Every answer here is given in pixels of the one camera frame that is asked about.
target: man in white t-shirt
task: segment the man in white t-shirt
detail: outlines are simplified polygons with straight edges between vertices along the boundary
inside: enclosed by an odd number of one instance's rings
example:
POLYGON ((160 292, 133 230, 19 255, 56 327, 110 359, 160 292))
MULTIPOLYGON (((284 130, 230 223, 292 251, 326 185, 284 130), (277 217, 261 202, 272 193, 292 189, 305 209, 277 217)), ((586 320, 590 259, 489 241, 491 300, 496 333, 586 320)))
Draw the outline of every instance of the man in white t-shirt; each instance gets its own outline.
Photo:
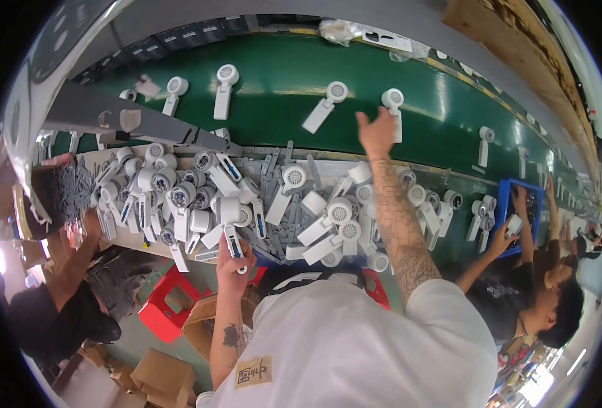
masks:
POLYGON ((220 240, 210 349, 215 391, 201 394, 198 407, 485 406, 496 378, 492 335, 430 258, 389 156, 394 118, 382 107, 373 123, 362 112, 356 118, 404 315, 376 304, 356 286, 356 275, 305 273, 263 298, 246 345, 240 297, 248 277, 235 271, 255 257, 242 242, 247 256, 231 258, 220 240), (299 279, 311 283, 281 293, 299 279))

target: row of black boxes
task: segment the row of black boxes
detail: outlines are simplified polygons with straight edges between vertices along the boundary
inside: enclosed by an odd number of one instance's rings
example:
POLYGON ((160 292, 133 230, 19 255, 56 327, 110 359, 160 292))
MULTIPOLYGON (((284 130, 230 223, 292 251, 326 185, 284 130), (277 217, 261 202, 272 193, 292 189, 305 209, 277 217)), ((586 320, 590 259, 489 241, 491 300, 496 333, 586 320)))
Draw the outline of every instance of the row of black boxes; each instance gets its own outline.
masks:
POLYGON ((133 61, 158 60, 171 52, 216 43, 226 39, 227 35, 246 33, 248 30, 244 16, 204 20, 168 29, 102 58, 77 75, 75 81, 84 84, 133 61))

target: gray jeans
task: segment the gray jeans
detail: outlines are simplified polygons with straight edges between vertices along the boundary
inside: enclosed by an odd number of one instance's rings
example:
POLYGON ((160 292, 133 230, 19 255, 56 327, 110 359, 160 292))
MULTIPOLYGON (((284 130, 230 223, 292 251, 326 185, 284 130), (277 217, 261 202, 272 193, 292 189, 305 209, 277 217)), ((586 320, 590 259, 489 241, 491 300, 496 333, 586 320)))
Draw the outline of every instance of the gray jeans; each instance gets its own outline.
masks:
POLYGON ((134 298, 146 280, 145 275, 164 263, 165 259, 158 255, 111 247, 88 270, 86 281, 108 315, 120 322, 134 310, 134 298))

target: tattoo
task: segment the tattoo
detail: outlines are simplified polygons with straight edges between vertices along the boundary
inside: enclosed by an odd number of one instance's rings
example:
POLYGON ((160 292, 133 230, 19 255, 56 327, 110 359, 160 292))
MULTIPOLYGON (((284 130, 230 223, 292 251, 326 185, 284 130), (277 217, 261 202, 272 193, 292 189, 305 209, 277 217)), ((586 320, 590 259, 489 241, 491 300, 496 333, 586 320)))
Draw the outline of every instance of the tattoo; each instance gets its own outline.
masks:
POLYGON ((419 285, 441 279, 430 258, 414 208, 390 159, 371 161, 378 230, 394 267, 403 304, 419 285))
POLYGON ((227 347, 235 348, 235 359, 229 364, 229 368, 235 367, 238 362, 242 351, 244 351, 246 344, 242 335, 242 323, 231 324, 224 329, 224 345, 227 347))

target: hand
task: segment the hand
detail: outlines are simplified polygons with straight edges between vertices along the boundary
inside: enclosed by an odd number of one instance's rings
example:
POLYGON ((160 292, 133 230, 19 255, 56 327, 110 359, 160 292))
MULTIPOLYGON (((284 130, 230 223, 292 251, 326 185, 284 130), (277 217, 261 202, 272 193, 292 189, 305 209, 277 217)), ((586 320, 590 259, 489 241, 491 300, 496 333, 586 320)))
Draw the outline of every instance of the hand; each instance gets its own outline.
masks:
POLYGON ((514 204, 514 209, 521 218, 526 217, 527 207, 525 204, 525 197, 527 196, 527 192, 525 191, 525 188, 521 185, 514 186, 514 189, 510 191, 512 195, 512 203, 514 204))
POLYGON ((489 254, 493 256, 494 259, 499 257, 505 249, 509 247, 509 244, 516 241, 518 239, 518 235, 512 235, 509 239, 505 239, 504 235, 507 232, 507 224, 509 224, 509 218, 505 221, 504 224, 500 226, 493 234, 492 244, 489 246, 489 254))
POLYGON ((551 202, 555 202, 555 189, 552 182, 552 173, 548 172, 548 182, 546 182, 546 194, 551 202))
POLYGON ((394 145, 396 122, 387 108, 378 107, 378 118, 373 123, 369 123, 364 112, 356 112, 355 119, 358 121, 358 139, 369 160, 389 157, 394 145))
POLYGON ((217 255, 217 292, 240 298, 249 281, 249 273, 238 273, 242 266, 256 265, 256 256, 244 240, 240 240, 243 258, 232 258, 224 234, 219 239, 219 254, 217 255))
POLYGON ((84 231, 86 236, 96 237, 101 236, 100 219, 97 217, 97 211, 94 208, 88 208, 84 214, 84 231))

